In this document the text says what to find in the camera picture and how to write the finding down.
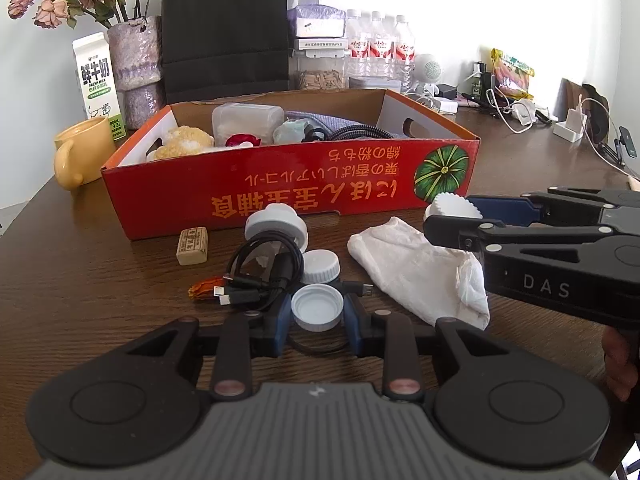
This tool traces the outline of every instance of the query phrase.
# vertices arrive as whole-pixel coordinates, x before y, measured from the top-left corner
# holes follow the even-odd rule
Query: red cardboard box
[[[187,125],[212,134],[211,113],[225,102],[337,116],[416,138],[260,146],[145,162],[161,132]],[[299,214],[424,208],[438,192],[466,193],[479,145],[470,131],[392,91],[272,92],[165,107],[105,163],[102,177],[127,237],[136,240],[196,226],[242,226],[272,202]]]

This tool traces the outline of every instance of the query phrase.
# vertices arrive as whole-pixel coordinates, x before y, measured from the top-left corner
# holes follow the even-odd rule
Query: plush toy
[[[191,126],[169,130],[162,141],[162,146],[146,156],[147,162],[174,156],[197,155],[209,151],[214,145],[213,137],[207,132]]]

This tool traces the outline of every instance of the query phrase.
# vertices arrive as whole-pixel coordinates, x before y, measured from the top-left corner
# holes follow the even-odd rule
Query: white bottle cap
[[[309,244],[305,221],[287,204],[269,204],[246,219],[244,238],[249,240],[263,231],[280,231],[289,235],[301,252],[305,252]]]
[[[424,219],[429,215],[482,218],[482,213],[476,206],[466,198],[453,193],[438,193],[424,212]]]
[[[305,271],[300,281],[306,285],[329,283],[340,275],[340,260],[332,251],[315,249],[305,253],[304,260]]]
[[[297,291],[291,300],[296,323],[309,332],[325,332],[340,322],[344,298],[330,285],[316,283]]]

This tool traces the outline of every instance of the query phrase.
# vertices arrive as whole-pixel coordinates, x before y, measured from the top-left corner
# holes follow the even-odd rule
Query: wooden table
[[[554,184],[626,186],[625,177],[600,161],[586,139],[572,145],[546,128],[513,135],[500,121],[471,110],[463,110],[457,120],[482,138],[472,193],[518,195]],[[392,214],[421,226],[421,210],[333,217],[330,225],[311,217],[309,248],[335,251],[344,279],[365,279],[347,253],[347,240]],[[194,304],[187,289],[221,274],[242,241],[240,229],[212,232],[209,261],[180,267],[177,237],[126,239],[102,181],[72,194],[50,180],[0,238],[0,478],[19,479],[40,461],[24,410],[44,381],[180,316],[197,316],[203,324],[222,322],[226,308]],[[401,308],[384,296],[367,298],[365,305]],[[601,380],[600,326],[498,296],[490,297],[490,307],[490,333]],[[423,360],[427,384],[434,387],[430,358]],[[210,371],[208,364],[203,376]],[[309,358],[287,349],[277,362],[254,360],[255,383],[380,385],[381,377],[380,360],[356,360],[346,353]],[[615,468],[631,444],[631,436],[620,430],[619,406],[612,406],[612,425],[596,460],[606,471]]]

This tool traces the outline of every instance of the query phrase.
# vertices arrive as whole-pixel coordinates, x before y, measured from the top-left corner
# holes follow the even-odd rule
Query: pumpkin illustration
[[[455,144],[431,152],[415,170],[414,193],[432,202],[438,193],[453,193],[465,181],[469,167],[466,151]]]

